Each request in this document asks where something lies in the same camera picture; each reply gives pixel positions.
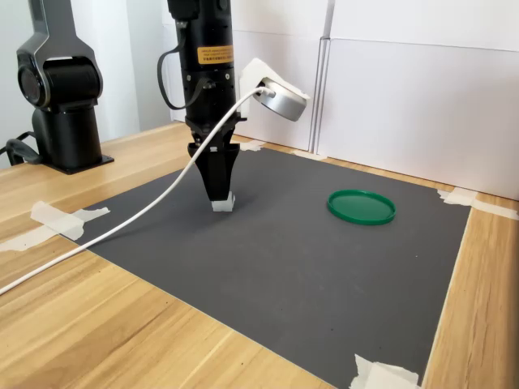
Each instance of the white panel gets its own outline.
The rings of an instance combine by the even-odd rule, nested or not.
[[[332,37],[519,50],[518,16],[517,0],[337,0]]]
[[[319,153],[519,199],[518,107],[519,53],[333,40]]]
[[[231,0],[233,29],[321,38],[327,0]]]
[[[150,130],[171,122],[157,86],[157,60],[164,53],[161,0],[127,0],[127,9],[139,128]]]
[[[234,32],[234,57],[236,75],[253,59],[260,58],[289,83],[313,97],[315,73],[319,56],[319,39]],[[311,106],[298,122],[290,122],[251,101],[251,113],[247,122],[237,124],[236,133],[264,140],[308,149],[311,129]]]
[[[95,40],[87,43],[96,53],[103,76],[103,94],[96,112],[101,114],[98,115],[101,119],[98,120],[99,136],[104,141],[139,132],[139,110],[127,2],[95,0],[90,3]],[[81,17],[75,13],[75,19]]]

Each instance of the orange label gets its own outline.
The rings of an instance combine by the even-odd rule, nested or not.
[[[233,46],[210,46],[198,48],[198,63],[200,65],[214,65],[234,61]]]

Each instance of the robotic arm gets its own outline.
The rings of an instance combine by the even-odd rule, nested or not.
[[[36,109],[39,155],[21,139],[6,150],[13,165],[43,163],[67,174],[113,161],[101,154],[94,105],[103,79],[93,50],[75,33],[70,0],[29,0],[34,35],[17,51],[18,82]]]
[[[161,57],[157,73],[166,104],[171,109],[186,108],[186,124],[194,139],[187,149],[193,156],[212,128],[236,103],[230,0],[168,0],[168,5],[176,20],[178,47]],[[185,107],[174,107],[169,102],[162,83],[162,63],[169,53],[180,54]],[[256,100],[292,121],[301,117],[310,99],[264,62],[255,59],[244,69],[239,90],[244,95],[258,86],[266,86],[274,94],[261,94],[255,96]],[[196,161],[213,209],[218,208],[215,203],[232,198],[230,179],[240,148],[230,140],[236,124],[247,119],[248,107],[247,102],[240,113],[230,117]]]

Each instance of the power cord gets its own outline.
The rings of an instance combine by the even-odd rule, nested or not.
[[[69,251],[66,254],[63,254],[56,259],[53,259],[52,261],[46,263],[43,266],[40,266],[39,268],[27,273],[25,276],[20,277],[16,281],[11,282],[7,286],[4,286],[0,289],[0,296],[4,293],[10,291],[11,289],[15,288],[16,286],[20,285],[26,280],[29,280],[30,278],[34,277],[37,274],[40,274],[41,272],[47,270],[49,267],[54,266],[57,263],[60,263],[61,261],[64,261],[65,259],[70,258],[73,255],[78,254],[79,252],[86,250],[88,247],[95,245],[96,243],[102,241],[103,239],[113,235],[120,229],[123,229],[127,225],[129,225],[131,222],[139,219],[142,215],[144,215],[147,211],[155,207],[165,196],[167,196],[177,185],[178,183],[184,178],[186,173],[189,171],[191,166],[196,162],[202,151],[208,146],[209,142],[211,142],[211,139],[217,134],[217,132],[225,125],[227,120],[233,115],[233,113],[242,105],[247,99],[249,99],[252,95],[256,93],[267,93],[269,96],[275,95],[275,93],[265,87],[261,88],[255,88],[248,92],[244,97],[242,97],[233,107],[229,110],[229,112],[218,122],[218,124],[214,127],[214,129],[211,131],[211,133],[208,135],[208,137],[204,140],[204,142],[200,145],[199,149],[196,151],[196,153],[193,155],[191,160],[187,163],[184,170],[180,173],[180,175],[177,177],[177,179],[174,181],[171,186],[165,190],[163,194],[161,194],[158,198],[156,198],[153,202],[151,202],[147,207],[145,207],[142,211],[138,212],[137,214],[133,215],[130,219],[126,220],[125,222],[121,223],[117,227],[111,229],[107,233],[102,234],[101,236],[91,240],[88,243],[85,243],[84,245],[77,247],[73,249],[72,251]]]
[[[208,79],[207,77],[201,78],[198,81],[198,83],[196,83],[195,90],[193,91],[193,96],[183,107],[177,107],[177,106],[173,105],[171,103],[171,101],[169,101],[168,94],[166,93],[165,87],[164,87],[164,80],[162,79],[162,66],[164,65],[164,60],[168,55],[179,53],[180,50],[182,50],[184,48],[184,45],[186,44],[186,33],[184,31],[185,28],[186,28],[186,26],[184,26],[183,28],[180,28],[178,30],[178,34],[179,34],[178,46],[175,47],[173,50],[163,53],[161,55],[161,57],[159,58],[159,62],[157,63],[157,79],[159,82],[159,89],[161,90],[162,98],[164,99],[166,105],[168,105],[169,109],[172,109],[174,111],[179,111],[180,109],[185,109],[187,107],[192,106],[193,103],[195,103],[195,101],[200,96],[200,93],[206,88],[206,85],[211,84],[211,80]]]

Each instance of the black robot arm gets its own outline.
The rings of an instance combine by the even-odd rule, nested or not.
[[[13,165],[43,163],[64,173],[110,162],[101,154],[94,105],[103,79],[93,50],[75,33],[71,0],[29,0],[34,35],[16,52],[18,82],[35,108],[35,152],[9,142]]]
[[[221,118],[236,103],[234,49],[231,8],[228,0],[169,0],[169,12],[176,20],[178,47],[163,54],[157,69],[159,85],[166,104],[170,104],[161,79],[164,57],[179,53],[186,104],[186,124],[194,143],[191,156]],[[211,201],[229,198],[230,179],[239,144],[231,144],[235,113],[209,144],[196,165]]]

